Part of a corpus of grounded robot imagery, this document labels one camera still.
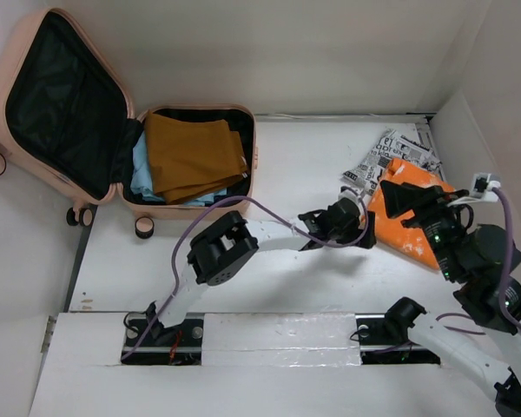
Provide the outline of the black white newsprint cloth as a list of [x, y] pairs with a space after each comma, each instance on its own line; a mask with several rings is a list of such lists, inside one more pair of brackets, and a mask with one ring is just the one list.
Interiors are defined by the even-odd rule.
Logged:
[[423, 145], [408, 139], [395, 129], [386, 130], [364, 159], [342, 175], [356, 189], [373, 196], [381, 176], [393, 159], [407, 161], [429, 172], [437, 172], [441, 161]]

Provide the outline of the orange white tie-dye cloth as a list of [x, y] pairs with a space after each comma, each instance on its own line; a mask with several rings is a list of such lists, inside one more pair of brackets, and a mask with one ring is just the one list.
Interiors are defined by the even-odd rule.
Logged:
[[[380, 179], [397, 184], [407, 182], [421, 188], [440, 186], [446, 192], [455, 190], [449, 183], [441, 181], [437, 175], [399, 158], [391, 160]], [[388, 218], [386, 215], [385, 198], [380, 190], [380, 186], [377, 186], [368, 204], [368, 210], [375, 213], [374, 227], [378, 242], [398, 250], [400, 253], [429, 268], [439, 269], [439, 265], [423, 231], [420, 228], [404, 228], [401, 224], [402, 220], [407, 220], [414, 216], [412, 210], [399, 218]]]

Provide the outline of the mustard brown cloth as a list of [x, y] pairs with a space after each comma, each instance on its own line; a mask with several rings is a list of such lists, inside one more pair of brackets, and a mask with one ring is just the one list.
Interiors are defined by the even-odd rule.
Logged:
[[153, 191], [168, 204], [226, 189], [249, 174], [240, 135], [225, 120], [184, 122], [148, 113], [144, 130]]

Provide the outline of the light blue cloth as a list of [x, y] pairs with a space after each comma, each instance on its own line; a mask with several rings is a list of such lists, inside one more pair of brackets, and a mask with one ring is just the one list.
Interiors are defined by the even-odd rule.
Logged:
[[[165, 202], [165, 200], [153, 192], [153, 182], [148, 164], [148, 152], [145, 132], [142, 132], [136, 145], [133, 147], [133, 174], [130, 189], [135, 195], [141, 195], [145, 202]], [[194, 200], [184, 202], [184, 205], [194, 207], [206, 207], [213, 204], [216, 197], [225, 197], [227, 189], [200, 195]]]

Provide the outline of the pink hard-shell suitcase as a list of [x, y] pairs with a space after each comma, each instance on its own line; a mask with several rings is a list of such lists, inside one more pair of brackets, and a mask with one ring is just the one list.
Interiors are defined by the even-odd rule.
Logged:
[[0, 56], [0, 156], [69, 198], [66, 220], [120, 198], [138, 219], [194, 219], [193, 206], [147, 202], [130, 190], [146, 116], [66, 10], [23, 17]]

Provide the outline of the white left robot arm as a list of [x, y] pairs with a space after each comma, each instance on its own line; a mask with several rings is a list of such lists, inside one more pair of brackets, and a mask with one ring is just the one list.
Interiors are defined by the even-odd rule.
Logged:
[[376, 244], [375, 214], [354, 194], [341, 194], [327, 208], [300, 214], [292, 220], [276, 215], [250, 197], [247, 201], [273, 219], [250, 221], [237, 210], [227, 212], [190, 241], [186, 263], [178, 268], [178, 251], [198, 221], [184, 231], [170, 259], [175, 284], [160, 307], [151, 304], [146, 310], [144, 336], [161, 345], [171, 342], [176, 327], [206, 290], [232, 279], [258, 253], [370, 249]]

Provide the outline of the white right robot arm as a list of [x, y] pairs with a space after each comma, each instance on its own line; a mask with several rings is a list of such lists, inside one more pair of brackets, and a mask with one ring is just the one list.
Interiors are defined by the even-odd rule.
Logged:
[[[521, 284], [511, 277], [521, 252], [500, 183], [478, 174], [471, 189], [452, 192], [390, 181], [382, 181], [380, 189], [386, 215], [423, 231], [440, 272], [459, 285], [455, 300], [504, 359], [480, 352], [408, 297], [386, 311], [386, 336], [420, 345], [448, 362], [494, 402], [499, 415], [521, 416]], [[402, 218], [407, 212], [412, 217]]]

